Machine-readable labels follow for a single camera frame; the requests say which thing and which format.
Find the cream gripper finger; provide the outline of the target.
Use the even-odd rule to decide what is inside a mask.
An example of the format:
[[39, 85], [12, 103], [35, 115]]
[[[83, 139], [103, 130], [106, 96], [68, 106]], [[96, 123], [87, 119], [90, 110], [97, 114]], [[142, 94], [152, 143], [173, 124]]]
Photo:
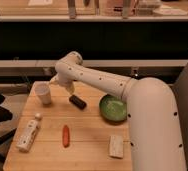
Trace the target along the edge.
[[74, 85], [71, 84], [71, 85], [67, 86], [66, 90], [68, 91], [68, 93], [69, 93], [70, 95], [73, 95], [73, 94], [74, 94], [74, 91], [75, 91]]
[[58, 77], [54, 76], [53, 78], [51, 78], [51, 80], [49, 81], [49, 85], [57, 85], [58, 84]]

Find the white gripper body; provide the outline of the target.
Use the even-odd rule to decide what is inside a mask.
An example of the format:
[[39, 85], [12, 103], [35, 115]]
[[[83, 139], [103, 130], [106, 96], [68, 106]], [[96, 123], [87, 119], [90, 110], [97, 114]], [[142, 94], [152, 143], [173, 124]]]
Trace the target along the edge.
[[73, 85], [73, 80], [69, 79], [68, 77], [66, 77], [65, 75], [62, 74], [57, 74], [56, 75], [56, 81], [57, 83], [62, 86], [65, 87], [67, 89], [73, 89], [74, 85]]

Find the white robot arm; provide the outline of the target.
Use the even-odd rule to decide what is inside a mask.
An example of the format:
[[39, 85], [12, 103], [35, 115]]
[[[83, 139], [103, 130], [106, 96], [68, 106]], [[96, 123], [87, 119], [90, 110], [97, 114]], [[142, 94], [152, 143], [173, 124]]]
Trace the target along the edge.
[[133, 171], [187, 171], [179, 113], [171, 88], [163, 81], [135, 79], [86, 68], [72, 51], [55, 64], [50, 82], [70, 93], [80, 81], [126, 103]]

